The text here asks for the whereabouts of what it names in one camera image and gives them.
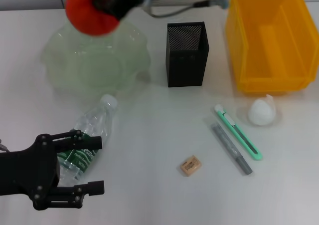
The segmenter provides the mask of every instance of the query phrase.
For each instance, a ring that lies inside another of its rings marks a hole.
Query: black mesh pencil holder
[[[204,22],[168,24],[166,41],[168,86],[202,85],[208,52]]]

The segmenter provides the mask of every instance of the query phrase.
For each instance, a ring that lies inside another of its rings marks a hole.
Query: green bottle label
[[[83,140],[88,138],[89,135],[82,133]],[[69,163],[77,166],[82,172],[85,172],[89,165],[91,164],[93,158],[95,157],[98,150],[89,150],[89,149],[79,149],[66,151],[63,153],[59,153],[58,157],[63,158]]]

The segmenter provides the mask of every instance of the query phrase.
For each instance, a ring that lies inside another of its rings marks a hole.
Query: eraser
[[[180,168],[183,170],[183,172],[190,176],[193,173],[195,173],[199,168],[201,167],[201,162],[195,157],[194,155],[187,159]]]

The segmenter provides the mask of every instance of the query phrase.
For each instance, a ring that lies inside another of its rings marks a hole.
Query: white table
[[[319,25],[319,3],[308,6]],[[132,94],[119,97],[110,143],[85,176],[84,182],[104,180],[105,194],[87,196],[80,210],[42,212],[27,196],[3,196],[0,224],[317,225],[319,81],[275,98],[280,114],[273,126],[251,126],[245,108],[254,98],[235,89],[225,15],[206,8],[155,20],[134,10],[129,19],[149,39],[152,66]],[[0,138],[12,151],[29,147],[40,133],[68,131],[88,106],[55,92],[39,62],[41,49],[64,20],[63,10],[0,12]],[[203,20],[210,43],[203,86],[167,88],[166,24]],[[264,155],[253,161],[238,145],[254,171],[249,176],[208,128],[217,121],[210,112],[216,103],[228,109]],[[191,155],[203,166],[187,178],[178,167]]]

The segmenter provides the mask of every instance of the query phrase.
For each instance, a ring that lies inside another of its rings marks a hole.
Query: bottle cap
[[[237,157],[236,162],[239,164],[241,169],[244,171],[245,174],[249,175],[253,172],[253,170],[250,168],[246,160],[243,158],[243,156]]]
[[[110,94],[105,94],[101,98],[101,102],[104,104],[108,104],[111,108],[116,109],[118,106],[118,101]]]

